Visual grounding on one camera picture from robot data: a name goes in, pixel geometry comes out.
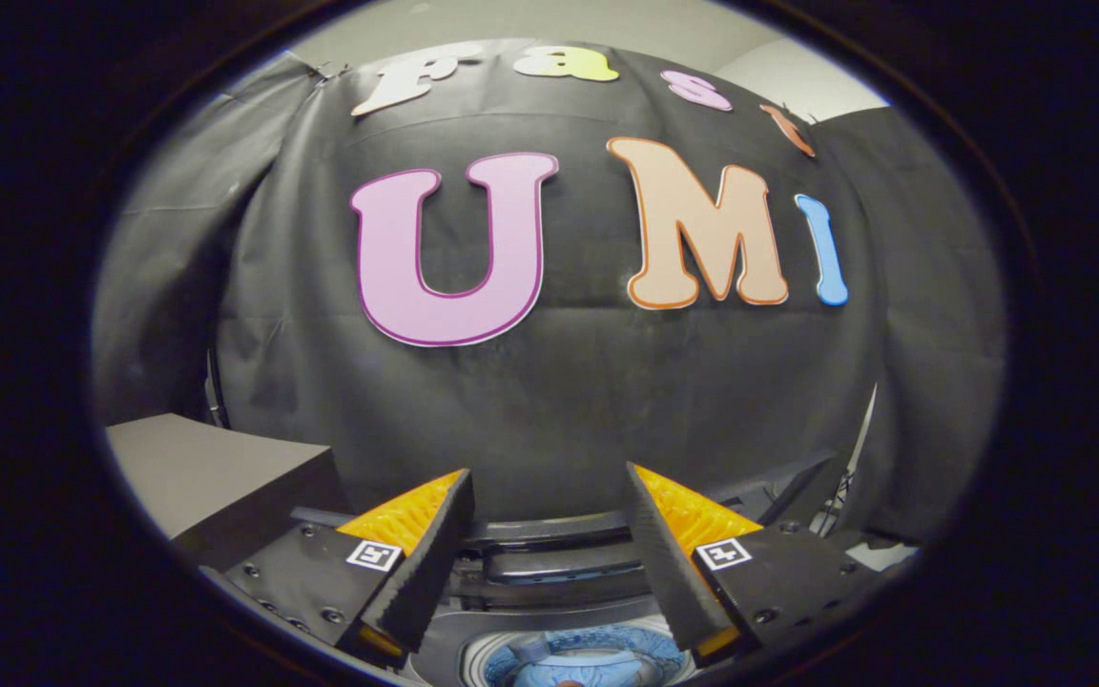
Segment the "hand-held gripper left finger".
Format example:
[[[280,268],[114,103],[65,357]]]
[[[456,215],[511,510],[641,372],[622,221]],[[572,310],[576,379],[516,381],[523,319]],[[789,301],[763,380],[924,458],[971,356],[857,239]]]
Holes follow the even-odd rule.
[[[344,525],[302,521],[200,572],[298,635],[379,668],[401,668],[422,649],[474,506],[471,472],[462,468]]]

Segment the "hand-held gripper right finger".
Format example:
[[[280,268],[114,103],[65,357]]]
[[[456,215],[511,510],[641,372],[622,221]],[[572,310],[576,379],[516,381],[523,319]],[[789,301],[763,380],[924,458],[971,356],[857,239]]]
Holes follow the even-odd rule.
[[[677,649],[701,668],[781,654],[858,613],[886,584],[799,522],[761,525],[630,462],[624,516]]]

